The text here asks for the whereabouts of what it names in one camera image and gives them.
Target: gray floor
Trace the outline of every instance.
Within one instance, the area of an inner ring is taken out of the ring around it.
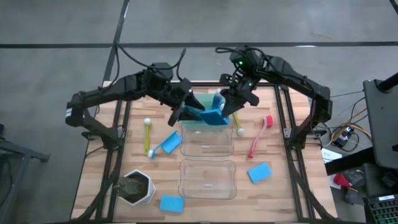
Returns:
[[[122,3],[0,1],[0,44],[111,42]],[[398,38],[397,19],[386,0],[131,0],[121,42],[390,41]],[[332,95],[359,91],[363,80],[392,75],[398,58],[398,47],[263,50],[330,87]],[[146,63],[174,63],[180,51],[129,50]],[[0,123],[6,125],[6,137],[51,154],[48,164],[30,165],[15,207],[16,223],[68,219],[87,142],[80,136],[82,129],[65,124],[65,106],[73,93],[101,83],[108,54],[109,49],[0,49]],[[139,69],[121,55],[123,75]],[[180,73],[191,80],[214,80],[232,71],[227,55],[189,49]],[[345,122],[350,110],[337,115],[361,97],[362,93],[334,98],[328,124]],[[364,102],[356,111],[363,108]],[[359,124],[369,131],[366,120]],[[362,146],[371,145],[360,136]],[[361,206],[343,203],[339,192],[333,195],[339,217],[364,221]]]

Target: white pot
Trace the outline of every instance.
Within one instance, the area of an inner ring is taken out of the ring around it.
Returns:
[[[140,173],[141,175],[145,176],[146,178],[148,178],[148,192],[147,195],[145,197],[143,197],[142,199],[138,200],[136,203],[131,203],[129,201],[127,201],[126,199],[119,197],[121,200],[129,203],[131,206],[135,206],[135,205],[139,205],[139,204],[146,204],[149,203],[150,200],[152,199],[152,197],[155,195],[156,192],[156,188],[154,186],[154,184],[152,183],[150,177],[148,175],[146,175],[145,173],[139,171],[139,170],[133,170],[130,173],[126,174],[124,177],[128,177],[131,174],[135,174],[135,173]]]

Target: clear plastic container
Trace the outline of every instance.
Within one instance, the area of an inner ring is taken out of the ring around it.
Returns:
[[[184,198],[233,199],[236,196],[233,161],[193,161],[180,166],[178,192]]]
[[[214,94],[195,95],[205,108],[211,109]],[[230,156],[234,152],[233,125],[212,126],[203,121],[182,121],[181,153],[184,156]]]

